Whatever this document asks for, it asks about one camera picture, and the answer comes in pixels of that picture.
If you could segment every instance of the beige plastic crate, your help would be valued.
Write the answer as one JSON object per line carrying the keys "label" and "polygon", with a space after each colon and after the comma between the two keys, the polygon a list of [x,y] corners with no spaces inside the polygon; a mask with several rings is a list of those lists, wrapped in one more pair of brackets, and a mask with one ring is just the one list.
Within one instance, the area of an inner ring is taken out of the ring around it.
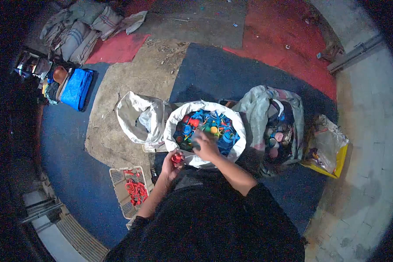
{"label": "beige plastic crate", "polygon": [[[124,170],[132,170],[132,173],[135,174],[137,169],[141,170],[141,176],[124,174]],[[150,179],[151,181],[151,177],[148,178],[147,175],[144,173],[143,168],[139,165],[120,169],[111,168],[109,170],[109,174],[110,178],[112,179],[112,184],[114,185],[116,198],[118,199],[122,214],[126,219],[134,218],[141,205],[137,205],[134,207],[131,204],[131,196],[125,189],[126,180],[128,178],[131,178],[134,182],[143,183],[147,191],[147,195],[149,195],[150,191],[147,186],[147,180]]]}

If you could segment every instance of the plastic bag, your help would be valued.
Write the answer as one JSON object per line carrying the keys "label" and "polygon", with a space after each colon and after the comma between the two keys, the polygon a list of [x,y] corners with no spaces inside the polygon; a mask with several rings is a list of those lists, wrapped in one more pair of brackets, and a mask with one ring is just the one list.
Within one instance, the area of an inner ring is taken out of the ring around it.
{"label": "plastic bag", "polygon": [[333,174],[337,166],[337,155],[349,143],[348,138],[325,115],[315,118],[305,161]]}
{"label": "plastic bag", "polygon": [[[231,110],[230,108],[226,108],[225,106],[220,105],[219,103],[205,102],[205,101],[195,101],[184,104],[179,107],[175,111],[172,112],[168,121],[166,122],[166,128],[163,133],[165,145],[168,151],[172,151],[176,148],[179,149],[179,145],[176,143],[173,138],[173,134],[176,131],[176,125],[183,119],[186,114],[189,114],[198,110],[207,110],[207,111],[217,111],[219,114],[225,114],[226,117],[230,118],[233,121],[233,127],[240,136],[240,139],[236,142],[236,144],[232,147],[227,158],[233,162],[235,162],[239,156],[242,154],[243,150],[246,147],[246,131],[243,126],[242,119],[238,112]],[[179,150],[183,152],[185,156],[184,163],[187,165],[191,165],[201,169],[212,169],[215,166],[210,161],[204,161],[199,156],[195,155],[192,152]]]}
{"label": "plastic bag", "polygon": [[269,86],[256,86],[245,94],[233,107],[233,110],[246,114],[250,130],[252,131],[250,134],[247,134],[248,140],[252,139],[250,147],[263,152],[265,151],[264,133],[268,124],[270,99],[288,102],[291,105],[294,117],[294,135],[291,144],[292,155],[282,165],[297,163],[303,156],[304,112],[301,98],[296,93]]}
{"label": "plastic bag", "polygon": [[116,116],[123,132],[132,142],[146,144],[149,148],[164,144],[163,131],[171,111],[169,103],[131,91],[116,106]]}

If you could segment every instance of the white sack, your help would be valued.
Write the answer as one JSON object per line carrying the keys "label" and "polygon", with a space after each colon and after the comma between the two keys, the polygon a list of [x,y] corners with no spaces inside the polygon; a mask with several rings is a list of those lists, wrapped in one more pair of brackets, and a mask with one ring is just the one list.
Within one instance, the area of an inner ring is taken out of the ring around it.
{"label": "white sack", "polygon": [[[233,121],[233,127],[240,136],[240,139],[236,142],[236,144],[231,148],[231,151],[227,158],[233,162],[235,162],[239,156],[243,153],[243,150],[246,146],[246,131],[243,126],[242,119],[238,112],[231,110],[225,106],[222,106],[218,103],[205,102],[205,101],[195,101],[184,104],[179,107],[175,111],[172,112],[168,121],[166,122],[166,128],[163,133],[163,138],[165,141],[165,145],[168,151],[172,151],[175,148],[179,148],[179,145],[176,143],[173,138],[173,134],[176,131],[176,125],[183,119],[183,117],[191,112],[198,110],[207,110],[207,111],[217,111],[218,114],[225,114],[226,117],[230,118]],[[215,166],[210,161],[204,161],[199,156],[195,155],[192,152],[179,150],[185,156],[184,163],[187,165],[192,165],[201,169],[212,169]]]}
{"label": "white sack", "polygon": [[[138,121],[143,112],[150,117],[150,129]],[[169,103],[156,97],[147,97],[128,92],[116,106],[116,116],[123,132],[137,144],[147,144],[151,148],[163,145],[163,130],[171,112]]]}

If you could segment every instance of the red plastic cap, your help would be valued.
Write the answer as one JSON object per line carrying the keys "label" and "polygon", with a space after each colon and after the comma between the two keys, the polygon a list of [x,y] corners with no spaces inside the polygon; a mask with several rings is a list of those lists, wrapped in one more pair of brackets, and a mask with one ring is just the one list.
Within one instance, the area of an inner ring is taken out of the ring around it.
{"label": "red plastic cap", "polygon": [[172,162],[175,164],[178,164],[182,161],[182,157],[180,155],[174,155],[172,156]]}
{"label": "red plastic cap", "polygon": [[191,118],[191,117],[190,117],[189,115],[186,115],[186,116],[183,117],[182,122],[188,123],[188,120],[189,120],[190,118]]}

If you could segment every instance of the blue plastic cap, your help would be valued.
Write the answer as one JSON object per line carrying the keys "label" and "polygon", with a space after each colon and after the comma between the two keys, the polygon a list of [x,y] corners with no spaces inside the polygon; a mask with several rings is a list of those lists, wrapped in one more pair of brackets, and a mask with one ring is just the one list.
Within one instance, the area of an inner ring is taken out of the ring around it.
{"label": "blue plastic cap", "polygon": [[186,124],[183,126],[183,134],[190,134],[192,132],[192,128],[190,125]]}

